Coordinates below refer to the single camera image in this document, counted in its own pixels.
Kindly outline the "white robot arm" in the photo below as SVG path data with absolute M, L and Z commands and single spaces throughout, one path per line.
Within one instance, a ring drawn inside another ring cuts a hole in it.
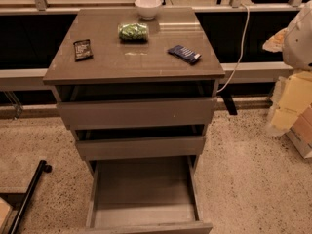
M 312 103 L 312 1 L 302 7 L 287 28 L 266 40 L 262 49 L 281 52 L 283 62 L 293 68 L 291 76 L 278 79 L 271 97 L 267 130 L 281 136 Z

